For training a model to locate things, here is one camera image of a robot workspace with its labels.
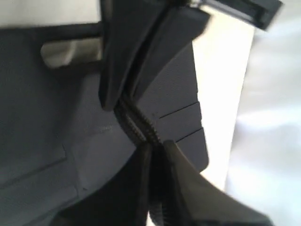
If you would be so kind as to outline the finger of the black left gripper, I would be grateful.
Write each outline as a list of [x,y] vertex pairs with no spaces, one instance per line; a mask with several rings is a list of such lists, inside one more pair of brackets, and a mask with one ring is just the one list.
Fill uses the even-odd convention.
[[101,106],[115,107],[140,53],[148,49],[167,8],[165,0],[102,0]]
[[197,8],[170,8],[143,44],[128,80],[128,96],[138,101],[164,67],[205,30],[210,15]]

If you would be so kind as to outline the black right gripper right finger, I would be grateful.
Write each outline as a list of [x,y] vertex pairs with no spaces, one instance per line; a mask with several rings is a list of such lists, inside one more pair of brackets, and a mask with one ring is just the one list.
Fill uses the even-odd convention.
[[173,141],[163,143],[165,212],[174,226],[271,226],[272,221],[208,182]]

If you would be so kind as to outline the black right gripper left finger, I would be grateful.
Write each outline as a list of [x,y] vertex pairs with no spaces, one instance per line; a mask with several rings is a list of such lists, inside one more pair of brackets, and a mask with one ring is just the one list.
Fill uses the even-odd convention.
[[64,226],[144,226],[147,222],[152,146],[140,145],[101,189],[62,210]]

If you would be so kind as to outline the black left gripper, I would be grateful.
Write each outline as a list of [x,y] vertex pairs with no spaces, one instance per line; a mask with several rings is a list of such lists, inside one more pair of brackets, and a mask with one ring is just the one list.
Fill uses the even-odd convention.
[[267,30],[283,3],[280,0],[191,0],[190,5],[210,6],[258,29]]

